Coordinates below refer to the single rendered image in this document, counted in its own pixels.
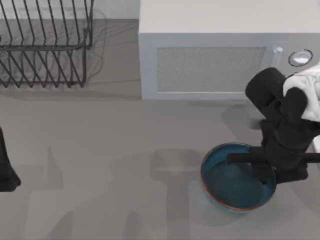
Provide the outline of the blue bowl with orange rim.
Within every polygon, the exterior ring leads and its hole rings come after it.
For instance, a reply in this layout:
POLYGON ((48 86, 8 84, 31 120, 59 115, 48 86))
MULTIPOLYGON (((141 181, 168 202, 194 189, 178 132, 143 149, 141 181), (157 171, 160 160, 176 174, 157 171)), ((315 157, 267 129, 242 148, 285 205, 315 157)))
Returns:
POLYGON ((202 187, 207 197, 233 213, 252 212, 265 205, 277 187, 275 169, 268 165, 264 181, 254 177, 256 164, 229 163, 229 154, 248 154, 250 145, 240 142, 223 143, 212 148, 200 166, 202 187))

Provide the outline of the round microwave knob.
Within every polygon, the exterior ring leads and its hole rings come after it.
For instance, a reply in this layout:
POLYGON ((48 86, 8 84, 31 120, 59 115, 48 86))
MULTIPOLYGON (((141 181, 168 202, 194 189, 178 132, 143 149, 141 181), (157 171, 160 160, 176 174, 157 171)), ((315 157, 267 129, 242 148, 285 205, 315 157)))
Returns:
POLYGON ((313 59, 313 53, 309 49, 293 52, 288 57, 288 63, 293 67, 303 67, 313 59))

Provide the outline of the microwave door with speckled window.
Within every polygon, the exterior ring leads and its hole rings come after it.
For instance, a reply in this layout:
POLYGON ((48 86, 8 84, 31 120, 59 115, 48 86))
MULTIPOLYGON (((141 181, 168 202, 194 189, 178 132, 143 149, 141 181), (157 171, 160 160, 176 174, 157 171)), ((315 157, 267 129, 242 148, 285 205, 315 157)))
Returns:
POLYGON ((138 43, 143 100, 244 100, 274 47, 239 33, 141 33, 138 43))

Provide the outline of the pale microwave oven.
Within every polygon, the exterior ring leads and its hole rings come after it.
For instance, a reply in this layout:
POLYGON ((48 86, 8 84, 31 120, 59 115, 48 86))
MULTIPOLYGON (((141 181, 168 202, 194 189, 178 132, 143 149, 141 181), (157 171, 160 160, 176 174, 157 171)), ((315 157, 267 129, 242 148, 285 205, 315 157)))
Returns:
POLYGON ((283 48, 284 75, 320 71, 320 0, 141 0, 140 34, 256 34, 283 48), (312 60, 293 67, 293 52, 312 51, 312 60))

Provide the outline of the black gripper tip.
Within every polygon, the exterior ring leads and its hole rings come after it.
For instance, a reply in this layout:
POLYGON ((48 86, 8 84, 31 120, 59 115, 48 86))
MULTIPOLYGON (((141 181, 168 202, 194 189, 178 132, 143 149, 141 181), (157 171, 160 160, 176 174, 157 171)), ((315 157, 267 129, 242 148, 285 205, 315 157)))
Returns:
POLYGON ((14 192, 21 183, 9 160, 3 130, 0 127, 0 193, 14 192))

